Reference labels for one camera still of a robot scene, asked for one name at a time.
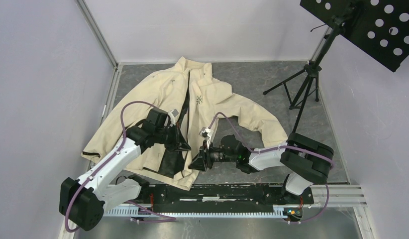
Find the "cream zip-up jacket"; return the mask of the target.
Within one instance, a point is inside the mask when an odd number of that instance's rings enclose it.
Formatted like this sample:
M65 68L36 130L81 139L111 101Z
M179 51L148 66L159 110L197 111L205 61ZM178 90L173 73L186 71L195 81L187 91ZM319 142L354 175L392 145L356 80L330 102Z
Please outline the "cream zip-up jacket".
M205 126L217 129L214 116L236 116L241 127L261 133L265 147L277 146L288 138L274 115L235 94L229 83L214 78L210 63L180 58L173 67L145 77L120 100L83 149L82 157L100 162L121 138L123 127L146 118L151 106L180 111L186 97L190 99L190 110L181 123L181 131L191 151L170 154L163 145L156 144L129 163L127 171L189 190L199 174L188 168L203 143L199 132Z

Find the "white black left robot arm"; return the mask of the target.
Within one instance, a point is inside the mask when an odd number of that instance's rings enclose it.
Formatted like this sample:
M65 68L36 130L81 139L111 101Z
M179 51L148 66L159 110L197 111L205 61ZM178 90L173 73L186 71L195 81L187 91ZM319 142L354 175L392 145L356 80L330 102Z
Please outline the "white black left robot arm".
M176 121L177 110L169 112L152 108L147 117L129 128L124 128L113 149L92 169L77 179L68 177L60 188L59 212L67 221L85 231L93 229L105 212L134 199L144 203L150 190L134 177L116 186L110 182L133 160L156 144L168 151L189 151L191 147L181 134Z

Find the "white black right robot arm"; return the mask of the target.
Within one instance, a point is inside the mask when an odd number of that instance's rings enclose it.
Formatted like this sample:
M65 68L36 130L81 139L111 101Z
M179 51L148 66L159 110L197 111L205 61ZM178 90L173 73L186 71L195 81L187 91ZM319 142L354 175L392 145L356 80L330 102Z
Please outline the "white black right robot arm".
M314 184L326 184L333 162L331 147L293 132L287 141L274 147L249 149L234 135L222 138L220 146L203 142L189 169L206 171L214 163L234 162L237 169L250 174L285 166L291 170L281 189L281 197L294 203Z

